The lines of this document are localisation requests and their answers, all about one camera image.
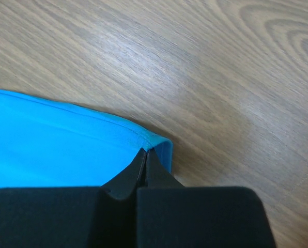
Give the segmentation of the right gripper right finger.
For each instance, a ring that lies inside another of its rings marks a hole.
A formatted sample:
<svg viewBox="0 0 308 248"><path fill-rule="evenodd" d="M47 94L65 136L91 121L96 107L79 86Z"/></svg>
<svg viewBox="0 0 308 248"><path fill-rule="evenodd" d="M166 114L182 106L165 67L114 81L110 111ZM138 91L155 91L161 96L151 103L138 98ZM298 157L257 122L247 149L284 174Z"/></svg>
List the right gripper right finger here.
<svg viewBox="0 0 308 248"><path fill-rule="evenodd" d="M137 247L275 247L259 196L246 187L184 187L147 154L136 199Z"/></svg>

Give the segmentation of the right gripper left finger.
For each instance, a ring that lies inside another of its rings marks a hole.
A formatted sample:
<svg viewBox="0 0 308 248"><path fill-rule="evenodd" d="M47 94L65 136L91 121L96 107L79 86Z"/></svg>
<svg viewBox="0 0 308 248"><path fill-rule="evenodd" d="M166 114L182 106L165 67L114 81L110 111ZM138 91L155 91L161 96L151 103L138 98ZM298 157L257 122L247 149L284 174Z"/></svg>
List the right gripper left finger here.
<svg viewBox="0 0 308 248"><path fill-rule="evenodd" d="M1 188L0 247L135 247L146 152L101 187Z"/></svg>

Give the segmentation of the teal t shirt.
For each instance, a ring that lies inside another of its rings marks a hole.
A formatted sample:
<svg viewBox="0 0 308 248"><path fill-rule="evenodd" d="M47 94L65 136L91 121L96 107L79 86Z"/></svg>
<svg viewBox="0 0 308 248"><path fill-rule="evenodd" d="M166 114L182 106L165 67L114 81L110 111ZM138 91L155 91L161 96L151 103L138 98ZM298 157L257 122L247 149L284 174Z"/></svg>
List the teal t shirt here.
<svg viewBox="0 0 308 248"><path fill-rule="evenodd" d="M103 185L154 149L172 167L172 142L127 119L0 89L0 188Z"/></svg>

